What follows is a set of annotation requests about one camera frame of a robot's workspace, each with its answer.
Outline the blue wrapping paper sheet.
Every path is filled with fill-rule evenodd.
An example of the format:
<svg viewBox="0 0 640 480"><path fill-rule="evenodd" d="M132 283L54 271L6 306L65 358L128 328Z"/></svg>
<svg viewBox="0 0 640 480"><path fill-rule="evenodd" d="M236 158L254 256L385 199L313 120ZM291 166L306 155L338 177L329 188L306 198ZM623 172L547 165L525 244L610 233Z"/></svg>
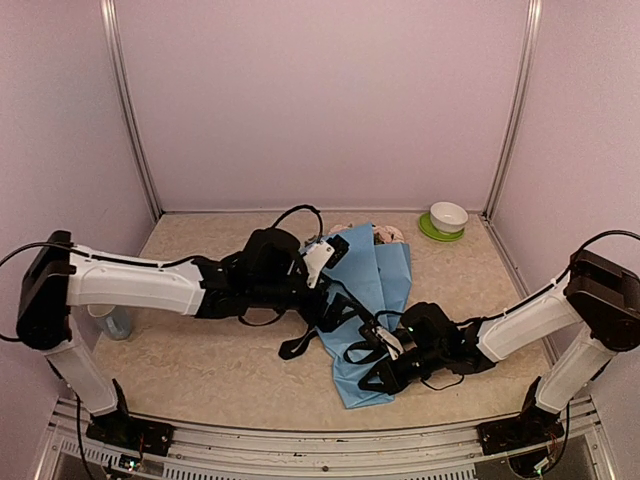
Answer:
<svg viewBox="0 0 640 480"><path fill-rule="evenodd" d="M336 227L325 238L336 235L349 243L349 250L337 266L323 271L334 281L330 295L351 293L369 313L378 316L378 322L385 329L394 331L412 288L409 245L403 242L377 245L374 227L370 223L351 228ZM363 325L361 318L356 316L330 333L319 334L331 357L334 385L347 409L382 405L394 400L392 395L360 389L358 381L371 366L351 364L344 359L347 348L363 339L358 332Z"/></svg>

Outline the black printed ribbon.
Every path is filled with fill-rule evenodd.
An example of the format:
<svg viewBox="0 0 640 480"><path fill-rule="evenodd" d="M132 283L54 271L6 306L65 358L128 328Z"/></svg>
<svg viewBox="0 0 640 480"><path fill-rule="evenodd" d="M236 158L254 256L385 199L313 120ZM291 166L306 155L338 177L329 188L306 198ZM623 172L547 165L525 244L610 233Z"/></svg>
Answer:
<svg viewBox="0 0 640 480"><path fill-rule="evenodd" d="M306 332L299 338L281 344L278 355L292 360L304 354L312 339L325 336L326 346L337 347L337 355L348 364L364 365L382 359L387 348L376 329L378 318L353 295L334 293L324 295L322 301L299 312L307 323Z"/></svg>

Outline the fake flower bunch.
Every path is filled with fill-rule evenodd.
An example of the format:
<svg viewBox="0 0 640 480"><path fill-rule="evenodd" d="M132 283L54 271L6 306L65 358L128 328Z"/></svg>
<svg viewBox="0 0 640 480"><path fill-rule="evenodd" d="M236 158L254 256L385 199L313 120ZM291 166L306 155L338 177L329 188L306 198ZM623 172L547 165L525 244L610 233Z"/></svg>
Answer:
<svg viewBox="0 0 640 480"><path fill-rule="evenodd" d="M353 223L336 224L328 232L329 235L338 234L353 229ZM373 240L375 245L386 245L394 243L405 243L403 233L396 227L390 225L372 226Z"/></svg>

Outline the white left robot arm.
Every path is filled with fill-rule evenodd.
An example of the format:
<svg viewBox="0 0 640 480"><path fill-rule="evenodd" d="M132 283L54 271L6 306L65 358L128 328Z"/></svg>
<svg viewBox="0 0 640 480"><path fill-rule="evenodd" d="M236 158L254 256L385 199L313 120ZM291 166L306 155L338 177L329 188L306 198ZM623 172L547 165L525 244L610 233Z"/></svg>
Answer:
<svg viewBox="0 0 640 480"><path fill-rule="evenodd" d="M125 307L164 310L196 319L243 318L250 309L278 316L297 312L309 328L333 330L325 270L349 251L335 235L302 247L289 232L270 227L252 232L244 248L220 261L201 255L172 262L116 256L79 246L56 231L37 250L23 276L16 324L19 342L43 353L102 430L121 445L140 434L126 412L117 383L98 368L71 316L84 307L121 329Z"/></svg>

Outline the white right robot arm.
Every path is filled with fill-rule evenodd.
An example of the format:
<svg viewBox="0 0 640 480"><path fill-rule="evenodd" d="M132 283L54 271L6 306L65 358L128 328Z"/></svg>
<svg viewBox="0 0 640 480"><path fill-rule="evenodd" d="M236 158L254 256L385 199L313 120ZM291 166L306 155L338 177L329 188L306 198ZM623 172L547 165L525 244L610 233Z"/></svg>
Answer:
<svg viewBox="0 0 640 480"><path fill-rule="evenodd" d="M511 433L535 442L558 414L617 354L639 345L639 276L589 250L567 272L495 318L452 321L435 303L406 310L401 327L411 348L377 362L359 381L366 391L395 395L415 380L447 369L479 374L540 339L557 349L552 368L533 386L533 405L513 419Z"/></svg>

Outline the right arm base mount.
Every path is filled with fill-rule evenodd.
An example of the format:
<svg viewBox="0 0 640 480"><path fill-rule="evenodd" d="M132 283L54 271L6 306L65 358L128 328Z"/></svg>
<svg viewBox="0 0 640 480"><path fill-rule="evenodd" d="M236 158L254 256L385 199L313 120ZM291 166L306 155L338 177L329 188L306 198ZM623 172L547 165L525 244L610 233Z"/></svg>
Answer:
<svg viewBox="0 0 640 480"><path fill-rule="evenodd" d="M541 378L529 387L519 414L476 427L484 455L493 455L560 438L565 429L559 413L549 413L536 406L536 390Z"/></svg>

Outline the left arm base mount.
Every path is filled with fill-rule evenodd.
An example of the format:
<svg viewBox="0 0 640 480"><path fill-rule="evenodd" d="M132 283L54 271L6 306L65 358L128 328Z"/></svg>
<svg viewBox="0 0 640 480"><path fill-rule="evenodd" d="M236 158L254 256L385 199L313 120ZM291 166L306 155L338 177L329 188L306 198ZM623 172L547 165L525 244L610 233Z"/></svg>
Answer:
<svg viewBox="0 0 640 480"><path fill-rule="evenodd" d="M135 450L140 455L166 457L175 427L169 423L147 420L129 413L124 391L112 380L117 395L116 410L105 415L90 415L86 436L108 445Z"/></svg>

